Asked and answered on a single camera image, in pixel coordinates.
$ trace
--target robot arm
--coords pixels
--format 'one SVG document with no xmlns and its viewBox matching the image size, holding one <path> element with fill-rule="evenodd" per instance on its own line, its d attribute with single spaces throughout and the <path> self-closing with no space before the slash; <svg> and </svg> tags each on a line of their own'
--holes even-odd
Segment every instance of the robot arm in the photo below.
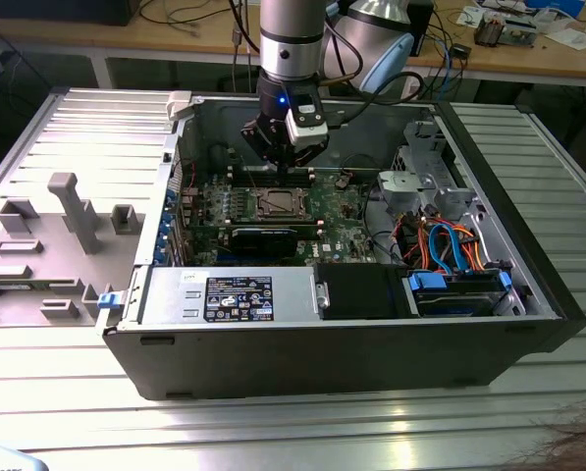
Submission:
<svg viewBox="0 0 586 471">
<path fill-rule="evenodd" d="M 358 68 L 364 73 L 364 78 L 349 75 L 342 79 L 356 79 L 358 88 L 375 91 L 373 85 L 377 88 L 381 78 L 402 69 L 412 45 L 412 36 L 399 30 L 408 27 L 405 3 L 359 0 L 349 7 L 351 17 L 337 19 L 334 29 L 339 29 L 338 35 L 346 38 L 349 45 L 355 43 L 356 49 L 371 51 L 372 58 L 369 64 L 360 64 L 353 51 L 340 47 L 345 68 Z M 380 18 L 387 14 L 389 20 Z M 321 75 L 342 74 L 331 33 L 324 34 L 325 17 L 326 2 L 322 0 L 261 2 L 262 70 L 257 84 L 260 113 L 241 133 L 253 150 L 276 165 L 280 173 L 306 165 L 318 156 L 328 146 L 328 129 L 341 125 L 336 114 L 331 116 L 324 111 L 318 92 Z"/>
</svg>

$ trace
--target metal case frame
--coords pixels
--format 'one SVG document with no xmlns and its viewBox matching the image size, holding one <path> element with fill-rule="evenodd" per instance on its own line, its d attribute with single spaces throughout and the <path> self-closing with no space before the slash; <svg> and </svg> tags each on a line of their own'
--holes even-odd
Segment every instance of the metal case frame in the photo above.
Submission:
<svg viewBox="0 0 586 471">
<path fill-rule="evenodd" d="M 255 102 L 198 96 L 197 116 L 198 105 L 207 100 Z M 152 198 L 128 309 L 117 324 L 108 324 L 108 312 L 99 318 L 105 342 L 142 396 L 213 398 L 487 385 L 522 356 L 553 351 L 586 326 L 586 317 L 451 106 L 413 106 L 436 115 L 456 158 L 477 182 L 482 204 L 495 215 L 498 230 L 551 309 L 541 315 L 497 318 L 324 322 L 317 315 L 314 322 L 297 323 L 143 324 L 155 268 L 148 265 L 153 244 L 142 244 L 154 237 L 157 223 L 151 214 L 162 209 Z M 396 116 L 408 111 L 412 106 L 391 109 Z M 184 125 L 196 126 L 181 123 L 180 136 Z M 162 164 L 158 174 L 164 190 L 170 162 Z M 147 224 L 153 225 L 151 234 Z M 313 299 L 316 295 L 310 287 L 300 294 Z"/>
</svg>

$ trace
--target connector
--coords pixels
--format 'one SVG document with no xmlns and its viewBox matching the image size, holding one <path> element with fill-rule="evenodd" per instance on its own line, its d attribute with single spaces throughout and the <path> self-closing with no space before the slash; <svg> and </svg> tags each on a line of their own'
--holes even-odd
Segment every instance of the connector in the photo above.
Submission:
<svg viewBox="0 0 586 471">
<path fill-rule="evenodd" d="M 242 33 L 236 23 L 234 23 L 234 29 L 232 30 L 232 42 L 236 47 L 239 47 L 242 44 Z"/>
</svg>

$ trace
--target gray plastic part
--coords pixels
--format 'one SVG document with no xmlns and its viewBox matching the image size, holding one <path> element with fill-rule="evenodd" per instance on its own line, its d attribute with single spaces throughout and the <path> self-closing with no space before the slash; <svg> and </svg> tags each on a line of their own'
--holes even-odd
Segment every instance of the gray plastic part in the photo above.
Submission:
<svg viewBox="0 0 586 471">
<path fill-rule="evenodd" d="M 77 235 L 83 251 L 89 255 L 98 251 L 100 243 L 77 195 L 77 181 L 73 173 L 56 172 L 48 182 L 48 191 L 61 201 L 69 226 Z"/>
<path fill-rule="evenodd" d="M 114 206 L 111 215 L 114 231 L 119 236 L 138 235 L 140 224 L 137 215 L 130 204 L 117 204 Z"/>
<path fill-rule="evenodd" d="M 55 294 L 80 294 L 85 289 L 80 279 L 68 280 L 65 283 L 51 283 L 48 287 Z"/>
<path fill-rule="evenodd" d="M 80 314 L 71 299 L 44 299 L 39 310 L 48 319 L 75 319 Z"/>
<path fill-rule="evenodd" d="M 96 290 L 92 285 L 87 285 L 85 287 L 85 291 L 83 292 L 83 296 L 80 298 L 80 302 L 87 310 L 87 314 L 92 316 L 94 319 L 98 317 L 98 313 L 100 312 L 96 301 L 98 301 L 98 294 L 96 293 Z"/>
<path fill-rule="evenodd" d="M 27 240 L 41 240 L 44 249 L 32 255 L 0 254 L 0 265 L 29 265 L 32 269 L 30 281 L 60 283 L 81 279 L 85 286 L 94 285 L 99 294 L 107 284 L 114 287 L 111 290 L 126 289 L 131 279 L 139 235 L 116 235 L 108 213 L 98 215 L 95 233 L 103 249 L 95 255 L 86 255 L 80 249 L 79 240 L 75 234 L 68 232 L 60 213 L 40 214 L 37 219 L 27 220 L 32 231 Z M 5 231 L 1 232 L 0 242 L 11 239 Z M 0 326 L 89 326 L 96 321 L 81 302 L 81 292 L 56 295 L 48 285 L 45 289 L 22 289 L 24 283 L 16 289 L 16 285 L 9 289 L 0 288 Z M 80 316 L 77 319 L 47 319 L 39 310 L 42 300 L 46 298 L 71 299 Z"/>
<path fill-rule="evenodd" d="M 8 198 L 0 210 L 0 223 L 9 234 L 29 234 L 25 219 L 38 218 L 30 201 L 23 198 Z"/>
<path fill-rule="evenodd" d="M 83 213 L 85 213 L 85 217 L 87 218 L 88 223 L 96 230 L 100 220 L 96 215 L 96 211 L 94 210 L 94 206 L 92 206 L 92 202 L 89 199 L 82 199 L 81 203 L 83 203 Z M 68 216 L 64 214 L 62 215 L 62 218 L 64 218 L 64 224 L 68 228 L 68 231 L 73 233 L 75 228 L 73 228 L 68 222 Z"/>
<path fill-rule="evenodd" d="M 30 278 L 32 269 L 29 265 L 0 265 L 0 280 L 13 278 Z"/>
<path fill-rule="evenodd" d="M 29 240 L 1 240 L 0 254 L 1 255 L 20 255 L 39 253 L 44 249 L 44 246 L 37 239 Z"/>
</svg>

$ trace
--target circuit board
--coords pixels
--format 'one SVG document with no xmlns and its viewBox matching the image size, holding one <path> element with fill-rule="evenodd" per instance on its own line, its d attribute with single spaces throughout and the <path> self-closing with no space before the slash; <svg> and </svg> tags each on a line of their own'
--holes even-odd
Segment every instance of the circuit board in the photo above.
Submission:
<svg viewBox="0 0 586 471">
<path fill-rule="evenodd" d="M 360 184 L 335 187 L 338 172 L 317 173 L 310 187 L 233 187 L 221 177 L 199 188 L 199 209 L 186 221 L 195 266 L 305 266 L 317 262 L 375 263 L 362 223 Z M 292 230 L 293 256 L 238 259 L 229 239 L 238 228 Z"/>
</svg>

